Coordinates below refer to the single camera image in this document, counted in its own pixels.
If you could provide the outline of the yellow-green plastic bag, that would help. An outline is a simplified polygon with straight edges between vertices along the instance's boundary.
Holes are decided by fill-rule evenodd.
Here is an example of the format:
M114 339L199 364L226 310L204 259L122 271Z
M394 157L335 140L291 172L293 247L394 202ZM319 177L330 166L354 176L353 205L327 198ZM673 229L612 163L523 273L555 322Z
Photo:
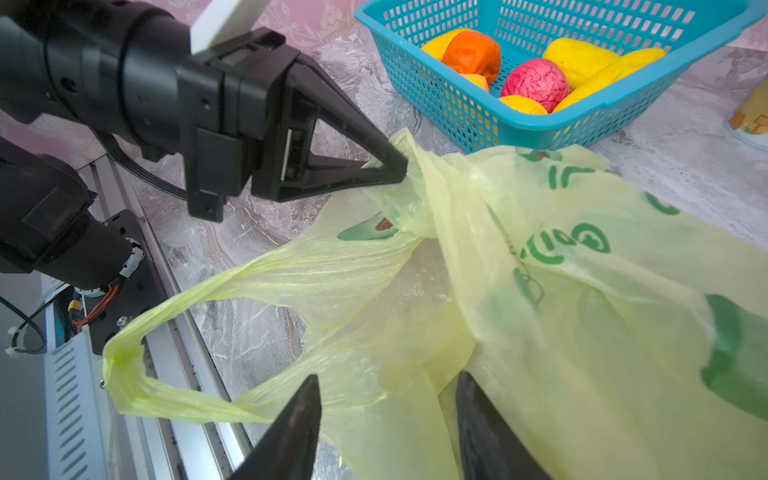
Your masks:
M321 435L361 478L457 479L461 371L557 479L767 475L767 255L593 152L438 156L332 195L300 237L154 307L249 298L306 327L300 357L202 422L275 419L316 374Z

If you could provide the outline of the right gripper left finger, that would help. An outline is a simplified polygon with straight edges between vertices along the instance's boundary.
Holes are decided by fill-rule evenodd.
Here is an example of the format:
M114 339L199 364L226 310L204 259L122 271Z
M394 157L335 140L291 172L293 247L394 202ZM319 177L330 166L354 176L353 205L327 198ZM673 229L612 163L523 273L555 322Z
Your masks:
M321 418L319 379L311 374L230 479L310 479Z

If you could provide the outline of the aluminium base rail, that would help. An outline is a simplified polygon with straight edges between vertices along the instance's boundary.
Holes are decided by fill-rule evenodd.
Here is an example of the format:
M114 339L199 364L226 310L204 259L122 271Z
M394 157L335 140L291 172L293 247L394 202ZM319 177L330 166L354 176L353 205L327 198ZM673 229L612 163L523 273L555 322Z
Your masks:
M44 354L49 475L53 479L226 479L251 442L240 424L177 415L173 393L228 395L189 311L158 326L145 316L179 292L129 175L101 157L80 171L93 216L134 244L109 306Z

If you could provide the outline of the yellow lemon fruit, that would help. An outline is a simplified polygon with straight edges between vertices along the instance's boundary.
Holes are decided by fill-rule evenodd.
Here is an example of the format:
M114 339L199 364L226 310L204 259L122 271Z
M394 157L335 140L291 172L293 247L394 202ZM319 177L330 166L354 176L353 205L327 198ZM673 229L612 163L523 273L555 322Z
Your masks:
M507 107L528 115L547 115L548 111L539 102L521 95L508 95L499 99Z

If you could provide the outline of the ridged yellow-orange fruit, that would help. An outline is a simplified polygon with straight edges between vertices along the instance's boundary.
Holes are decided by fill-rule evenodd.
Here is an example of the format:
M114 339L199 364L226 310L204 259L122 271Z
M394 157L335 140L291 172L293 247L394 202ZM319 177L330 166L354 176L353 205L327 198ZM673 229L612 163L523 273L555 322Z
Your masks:
M471 29L458 28L452 31L446 32L438 37L435 37L425 43L421 49L429 56L436 59L438 62L443 62L443 58L446 50L453 39L464 32L471 32Z

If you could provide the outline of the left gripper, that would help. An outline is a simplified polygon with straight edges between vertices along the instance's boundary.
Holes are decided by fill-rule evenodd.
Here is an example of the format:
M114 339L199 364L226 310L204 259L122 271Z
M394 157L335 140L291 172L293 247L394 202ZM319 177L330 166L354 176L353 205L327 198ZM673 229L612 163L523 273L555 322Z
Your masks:
M187 210L223 220L230 196L288 202L398 184L408 160L312 58L260 27L177 66Z

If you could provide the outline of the smooth yellow mango fruit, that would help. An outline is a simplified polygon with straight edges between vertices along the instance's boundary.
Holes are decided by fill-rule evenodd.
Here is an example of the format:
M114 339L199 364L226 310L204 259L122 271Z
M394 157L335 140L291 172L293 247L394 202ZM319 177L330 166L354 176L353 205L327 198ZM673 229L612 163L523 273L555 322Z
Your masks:
M556 64L575 90L620 56L585 41L560 38L544 51L542 58Z

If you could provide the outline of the yellow banana fruit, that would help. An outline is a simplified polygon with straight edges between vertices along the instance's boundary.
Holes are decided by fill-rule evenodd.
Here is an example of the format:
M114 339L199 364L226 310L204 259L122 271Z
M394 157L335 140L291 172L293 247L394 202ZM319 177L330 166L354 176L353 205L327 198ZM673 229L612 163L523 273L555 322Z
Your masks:
M564 100L562 100L553 110L554 113L560 112L587 97L627 78L635 72L645 68L651 63L663 58L667 51L660 48L648 48L636 50L622 56L619 60L609 64L587 81L576 88Z

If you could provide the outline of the pink red fruit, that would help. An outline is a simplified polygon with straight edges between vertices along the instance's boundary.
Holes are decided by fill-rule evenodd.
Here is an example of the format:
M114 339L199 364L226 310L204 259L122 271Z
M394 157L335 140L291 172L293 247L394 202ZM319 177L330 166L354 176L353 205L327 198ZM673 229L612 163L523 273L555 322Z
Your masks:
M508 95L528 97L543 105L549 114L570 93L569 82L556 64L545 59L533 59L508 75L500 98Z

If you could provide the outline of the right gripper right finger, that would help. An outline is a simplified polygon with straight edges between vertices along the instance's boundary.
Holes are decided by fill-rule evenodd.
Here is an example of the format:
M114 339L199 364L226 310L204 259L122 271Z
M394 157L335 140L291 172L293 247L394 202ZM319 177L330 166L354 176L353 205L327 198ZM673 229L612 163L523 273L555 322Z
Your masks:
M456 409L465 479L550 479L466 371L458 375Z

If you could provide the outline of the teal plastic basket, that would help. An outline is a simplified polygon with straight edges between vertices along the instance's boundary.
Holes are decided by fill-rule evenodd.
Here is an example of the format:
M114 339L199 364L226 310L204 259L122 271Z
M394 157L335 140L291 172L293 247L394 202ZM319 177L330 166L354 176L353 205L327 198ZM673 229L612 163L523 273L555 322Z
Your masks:
M461 149L590 145L767 14L763 1L369 1L394 88Z

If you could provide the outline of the yellow drink can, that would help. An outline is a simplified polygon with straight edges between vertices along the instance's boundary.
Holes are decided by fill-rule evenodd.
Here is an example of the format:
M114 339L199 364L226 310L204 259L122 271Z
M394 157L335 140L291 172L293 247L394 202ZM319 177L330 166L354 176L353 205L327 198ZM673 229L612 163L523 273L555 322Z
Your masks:
M730 133L739 141L767 150L768 81L764 78L726 121Z

